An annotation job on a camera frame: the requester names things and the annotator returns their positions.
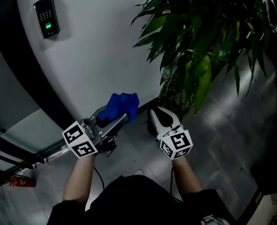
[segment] person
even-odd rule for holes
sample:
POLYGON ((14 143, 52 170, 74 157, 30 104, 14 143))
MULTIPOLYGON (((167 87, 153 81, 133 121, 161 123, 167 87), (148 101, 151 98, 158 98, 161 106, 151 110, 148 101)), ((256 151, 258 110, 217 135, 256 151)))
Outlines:
POLYGON ((183 203, 177 202, 153 180, 134 175, 119 177, 85 210, 96 156, 79 159, 66 183, 63 202, 53 207, 47 225, 95 222, 227 225, 235 220, 215 190, 204 190, 185 157, 172 161, 183 203))

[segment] white cube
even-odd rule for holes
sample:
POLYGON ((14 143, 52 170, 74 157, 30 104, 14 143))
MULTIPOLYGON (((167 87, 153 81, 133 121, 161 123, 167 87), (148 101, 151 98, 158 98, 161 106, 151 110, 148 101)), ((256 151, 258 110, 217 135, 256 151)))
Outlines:
POLYGON ((78 158, 97 153, 97 149, 86 135, 85 129, 77 121, 64 130, 62 135, 67 146, 78 158))
POLYGON ((161 139, 160 148, 170 159, 176 159, 189 153, 193 146, 188 130, 161 139))

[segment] black shirt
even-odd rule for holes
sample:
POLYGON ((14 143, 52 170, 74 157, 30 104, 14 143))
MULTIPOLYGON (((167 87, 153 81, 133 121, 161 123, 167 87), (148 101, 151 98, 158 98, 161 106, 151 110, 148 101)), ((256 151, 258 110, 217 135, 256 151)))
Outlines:
POLYGON ((236 223, 215 190, 186 194, 181 204, 153 180, 140 175, 119 177, 92 202, 88 211, 84 209, 85 204, 63 201, 53 207, 47 225, 150 221, 227 224, 225 220, 231 225, 236 223))

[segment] plant stem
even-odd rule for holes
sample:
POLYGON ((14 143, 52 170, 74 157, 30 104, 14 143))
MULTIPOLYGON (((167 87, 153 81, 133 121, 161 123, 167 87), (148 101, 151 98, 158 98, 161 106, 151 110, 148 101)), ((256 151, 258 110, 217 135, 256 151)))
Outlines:
POLYGON ((168 87, 171 83, 171 80, 172 80, 172 77, 174 76, 174 74, 171 76, 170 80, 168 81, 168 84, 167 84, 167 87, 166 87, 166 91, 165 91, 165 101, 166 101, 166 95, 167 95, 167 91, 168 91, 168 87))
POLYGON ((171 111, 173 111, 173 105, 176 103, 176 81, 177 80, 177 75, 175 75, 175 79, 173 81, 173 90, 172 90, 172 106, 171 106, 171 111))

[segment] blue cloth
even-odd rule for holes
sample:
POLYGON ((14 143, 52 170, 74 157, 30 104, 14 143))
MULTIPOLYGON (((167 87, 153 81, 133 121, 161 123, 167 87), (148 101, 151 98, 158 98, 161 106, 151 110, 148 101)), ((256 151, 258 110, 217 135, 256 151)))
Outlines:
POLYGON ((106 105, 105 110, 99 113, 97 116, 101 121, 108 120, 109 122, 116 119, 122 113, 129 114, 129 122, 132 122, 138 112, 139 99, 136 93, 127 94, 122 93, 120 95, 113 93, 106 105))

